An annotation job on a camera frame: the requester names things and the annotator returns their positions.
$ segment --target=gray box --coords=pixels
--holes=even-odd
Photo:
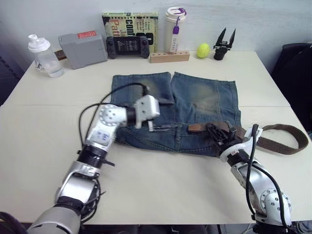
[[[58,42],[73,69],[107,60],[103,37],[97,31],[62,35]]]

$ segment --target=yellow ball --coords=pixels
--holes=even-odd
[[[207,43],[201,44],[197,49],[197,56],[199,58],[205,58],[210,52],[210,47]]]

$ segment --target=jeans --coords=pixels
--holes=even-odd
[[[116,75],[112,89],[140,82],[150,87],[150,95],[159,101],[160,116],[154,124],[160,131],[149,132],[147,124],[141,129],[120,127],[116,140],[141,149],[215,156],[213,142],[207,133],[188,132],[188,125],[210,121],[228,121],[241,126],[237,89],[234,81],[219,81],[192,77],[175,72],[146,75]],[[140,86],[129,86],[112,94],[111,102],[132,105],[141,97]]]

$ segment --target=red label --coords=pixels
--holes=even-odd
[[[77,34],[79,39],[94,37],[96,35],[97,35],[97,33],[95,31],[89,31],[89,32],[84,32],[84,33],[78,33]]]

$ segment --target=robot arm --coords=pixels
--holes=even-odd
[[[136,101],[134,108],[102,105],[86,138],[78,160],[67,172],[56,192],[55,205],[45,211],[28,229],[29,234],[78,234],[81,220],[92,217],[101,196],[98,177],[119,126],[135,125],[159,116],[159,103],[151,95]]]
[[[217,154],[223,162],[231,166],[231,172],[240,185],[246,189],[247,168],[252,151],[253,138],[251,129],[245,134],[242,142],[235,136],[235,129],[231,128],[226,134],[213,124],[207,124],[207,131],[214,139]],[[262,129],[257,130],[256,140],[259,139]],[[287,228],[281,220],[280,201],[278,189],[268,173],[258,160],[253,161],[249,180],[250,203],[255,209],[253,219],[256,220],[254,232],[257,233],[286,233]],[[284,207],[284,219],[286,225],[291,225],[291,203],[289,197],[282,192],[282,204]]]

